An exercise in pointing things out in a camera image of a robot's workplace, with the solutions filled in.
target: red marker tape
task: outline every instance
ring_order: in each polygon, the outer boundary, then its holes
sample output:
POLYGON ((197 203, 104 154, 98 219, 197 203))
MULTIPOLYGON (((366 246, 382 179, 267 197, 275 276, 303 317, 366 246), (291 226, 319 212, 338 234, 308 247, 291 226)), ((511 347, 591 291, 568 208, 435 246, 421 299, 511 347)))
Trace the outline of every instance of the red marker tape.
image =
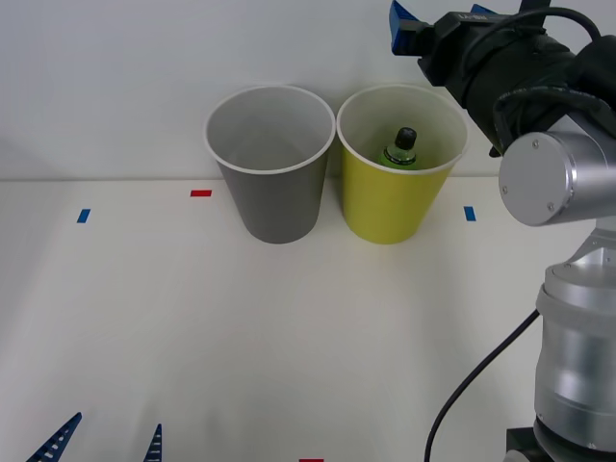
POLYGON ((192 190, 191 197, 210 197, 212 190, 192 190))

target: cup rim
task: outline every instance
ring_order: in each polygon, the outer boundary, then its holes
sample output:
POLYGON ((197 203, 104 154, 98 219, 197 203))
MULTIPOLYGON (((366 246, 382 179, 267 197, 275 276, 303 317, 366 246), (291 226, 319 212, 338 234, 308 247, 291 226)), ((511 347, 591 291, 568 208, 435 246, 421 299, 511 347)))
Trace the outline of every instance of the cup rim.
POLYGON ((362 161, 364 164, 370 166, 370 167, 374 167, 374 168, 378 168, 379 170, 383 170, 383 171, 387 171, 388 173, 395 173, 397 175, 408 175, 408 176, 414 176, 414 175, 430 175, 432 173, 437 173, 441 170, 446 170, 449 169, 451 167, 453 167, 461 158, 462 156, 464 156, 467 151, 469 150, 469 146, 471 144, 471 126, 469 123, 468 118, 466 117, 466 115, 464 114, 464 112, 453 102, 449 101, 445 96, 443 96, 442 94, 437 93, 436 91, 430 90, 430 89, 426 89, 425 87, 421 87, 419 85, 412 85, 412 84, 385 84, 385 85, 377 85, 374 87, 369 87, 367 89, 363 89, 360 91, 357 91, 356 93, 354 93, 349 99, 347 99, 345 101, 345 104, 342 105, 342 107, 340 108, 340 111, 338 111, 338 116, 336 117, 336 132, 338 133, 338 138, 340 139, 340 141, 342 142, 343 146, 346 148, 346 150, 348 152, 350 152, 355 158, 359 159, 360 161, 362 161), (466 141, 464 143, 464 147, 460 150, 460 153, 455 156, 453 159, 451 159, 450 161, 442 164, 441 166, 438 167, 434 167, 434 168, 425 168, 422 170, 400 170, 397 168, 389 168, 389 167, 384 167, 384 166, 380 166, 379 164, 372 162, 368 159, 366 159, 364 156, 362 156, 361 154, 359 154, 357 151, 355 151, 355 149, 353 149, 350 144, 348 143, 348 141, 345 139, 345 136, 342 132, 341 126, 340 126, 340 121, 342 119, 342 116, 344 114, 345 109, 347 108, 347 106, 349 105, 349 103, 351 101, 353 101, 355 98, 361 96, 364 93, 367 93, 369 91, 375 91, 375 90, 383 90, 383 89, 412 89, 412 90, 416 90, 416 91, 420 91, 423 93, 429 93, 433 96, 435 96, 436 98, 438 98, 439 100, 441 100, 442 103, 444 103, 445 105, 449 106, 450 109, 452 109, 454 112, 456 112, 460 119, 462 120, 462 122, 464 123, 464 128, 466 129, 466 141))
POLYGON ((308 91, 305 89, 301 89, 300 87, 294 87, 292 85, 259 85, 259 86, 254 86, 254 87, 250 87, 247 89, 236 91, 235 93, 232 93, 229 96, 223 98, 205 119, 205 122, 203 124, 203 129, 202 129, 202 136, 203 136, 203 140, 205 141, 205 146, 208 148, 212 156, 216 159, 217 162, 223 164, 224 166, 229 167, 232 170, 240 171, 242 173, 249 173, 251 175, 277 175, 280 173, 287 173, 289 171, 298 170, 302 167, 308 166, 312 164, 313 162, 315 162, 320 156, 322 156, 325 153, 327 149, 329 149, 329 146, 331 146, 331 143, 334 141, 334 138, 336 137, 336 130, 337 130, 336 116, 334 115, 334 112, 329 107, 329 105, 325 102, 325 100, 323 100, 317 94, 314 94, 311 91, 308 91), (331 133, 329 134, 329 138, 327 139, 327 142, 323 145, 321 150, 319 150, 315 155, 309 157, 305 161, 300 162, 299 164, 295 164, 294 166, 290 166, 290 167, 276 168, 272 170, 254 170, 252 168, 239 167, 239 166, 231 164, 228 161, 225 161, 216 153, 216 151, 214 150, 214 148, 210 145, 210 142, 208 141, 208 127, 210 125, 210 122, 212 121, 212 116, 217 112, 218 109, 220 109, 223 105, 225 105, 230 100, 237 98, 238 96, 241 96, 245 93, 249 93, 249 92, 256 91, 256 90, 263 90, 263 89, 286 89, 286 90, 298 91, 298 92, 301 92, 301 93, 304 93, 304 94, 307 94, 313 97, 314 99, 316 99, 323 105, 323 107, 327 111, 327 114, 329 115, 329 118, 330 118, 331 133))

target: white wall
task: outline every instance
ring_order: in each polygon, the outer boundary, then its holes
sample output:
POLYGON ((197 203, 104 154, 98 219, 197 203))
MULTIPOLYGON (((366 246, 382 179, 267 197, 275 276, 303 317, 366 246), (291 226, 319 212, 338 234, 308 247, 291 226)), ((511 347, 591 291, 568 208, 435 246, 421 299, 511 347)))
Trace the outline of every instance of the white wall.
MULTIPOLYGON (((337 110, 365 86, 424 80, 389 51, 389 0, 0 3, 0 178, 218 177, 201 124, 231 91, 294 84, 337 110)), ((402 3, 434 21, 472 0, 402 3)), ((616 29, 612 0, 553 3, 616 29)), ((548 24, 576 51, 587 41, 574 23, 548 24)), ((457 172, 496 172, 487 141, 475 142, 457 172)))

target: paper cup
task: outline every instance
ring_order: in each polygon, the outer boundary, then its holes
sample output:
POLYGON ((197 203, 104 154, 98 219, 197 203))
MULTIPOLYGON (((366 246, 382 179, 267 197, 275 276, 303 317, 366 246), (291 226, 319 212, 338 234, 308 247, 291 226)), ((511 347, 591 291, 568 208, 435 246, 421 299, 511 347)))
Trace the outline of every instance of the paper cup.
POLYGON ((415 234, 449 172, 468 148, 462 110, 432 90, 388 85, 360 91, 338 112, 343 143, 343 208, 348 227, 377 244, 415 234), (376 164, 401 127, 417 133, 418 170, 376 164))
POLYGON ((250 234, 284 244, 310 232, 335 134, 329 106, 295 87, 244 90, 214 109, 205 143, 250 234))

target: yellow paper cup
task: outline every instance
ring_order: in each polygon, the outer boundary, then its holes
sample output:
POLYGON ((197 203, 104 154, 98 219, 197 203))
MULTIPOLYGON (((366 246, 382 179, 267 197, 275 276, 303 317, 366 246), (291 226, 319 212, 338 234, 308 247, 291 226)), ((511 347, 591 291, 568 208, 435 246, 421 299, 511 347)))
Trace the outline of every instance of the yellow paper cup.
POLYGON ((377 244, 415 234, 469 143, 458 106, 432 90, 387 85, 351 96, 338 112, 343 143, 343 208, 348 227, 377 244), (418 170, 383 167, 376 159, 401 127, 417 131, 418 170))

